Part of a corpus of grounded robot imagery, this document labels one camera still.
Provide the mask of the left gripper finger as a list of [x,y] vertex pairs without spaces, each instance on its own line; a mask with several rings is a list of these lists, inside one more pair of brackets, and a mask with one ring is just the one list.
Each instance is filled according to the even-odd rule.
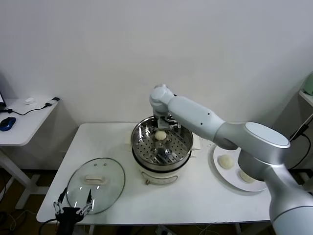
[[78,214],[80,216],[86,216],[92,210],[92,205],[93,205],[93,202],[92,202],[92,195],[91,195],[91,189],[90,189],[89,193],[88,193],[86,204],[83,208],[81,208],[78,211]]
[[64,213],[62,203],[63,203],[64,197],[66,196],[66,194],[67,194],[67,187],[64,188],[63,192],[59,195],[58,200],[53,202],[53,206],[54,206],[56,215]]

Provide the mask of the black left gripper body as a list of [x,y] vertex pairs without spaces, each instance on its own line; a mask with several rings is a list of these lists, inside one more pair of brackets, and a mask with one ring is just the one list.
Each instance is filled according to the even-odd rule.
[[56,214],[56,219],[59,222],[80,222],[80,208],[63,207],[62,210]]

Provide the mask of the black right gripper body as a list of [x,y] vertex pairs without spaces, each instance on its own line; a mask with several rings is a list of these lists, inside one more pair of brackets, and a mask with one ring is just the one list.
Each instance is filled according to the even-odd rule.
[[180,128],[180,124],[169,113],[154,113],[158,129]]

